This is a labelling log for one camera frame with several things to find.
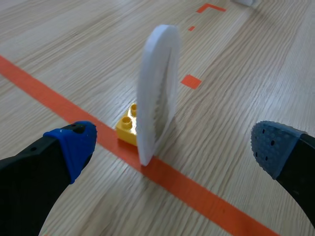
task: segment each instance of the wood grain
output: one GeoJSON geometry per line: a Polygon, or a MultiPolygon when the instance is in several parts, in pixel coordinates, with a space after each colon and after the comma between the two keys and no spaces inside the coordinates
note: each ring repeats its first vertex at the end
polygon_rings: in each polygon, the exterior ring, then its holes
{"type": "MultiPolygon", "coordinates": [[[[314,235],[296,202],[256,164],[252,125],[315,135],[313,0],[261,0],[196,10],[201,1],[0,2],[0,54],[107,125],[135,101],[142,47],[159,24],[180,27],[178,109],[159,157],[285,236],[314,235]],[[193,31],[187,29],[194,25],[193,31]]],[[[0,77],[2,157],[65,121],[0,77]]],[[[51,211],[42,235],[227,235],[97,146],[51,211]]]]}

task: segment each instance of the textured rubber pad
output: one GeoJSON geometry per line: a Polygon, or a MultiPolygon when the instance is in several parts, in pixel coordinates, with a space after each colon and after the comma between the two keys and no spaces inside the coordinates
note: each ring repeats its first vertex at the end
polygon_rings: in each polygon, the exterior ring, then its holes
{"type": "Polygon", "coordinates": [[[252,128],[252,151],[256,161],[273,179],[281,173],[303,131],[284,124],[262,121],[252,128]]]}

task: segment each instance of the white plastic disc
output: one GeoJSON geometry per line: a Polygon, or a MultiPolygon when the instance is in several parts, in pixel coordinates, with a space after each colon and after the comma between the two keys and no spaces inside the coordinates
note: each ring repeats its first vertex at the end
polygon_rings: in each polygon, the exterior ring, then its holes
{"type": "Polygon", "coordinates": [[[175,115],[180,36],[176,26],[160,25],[144,46],[137,91],[137,146],[146,166],[175,115]]]}

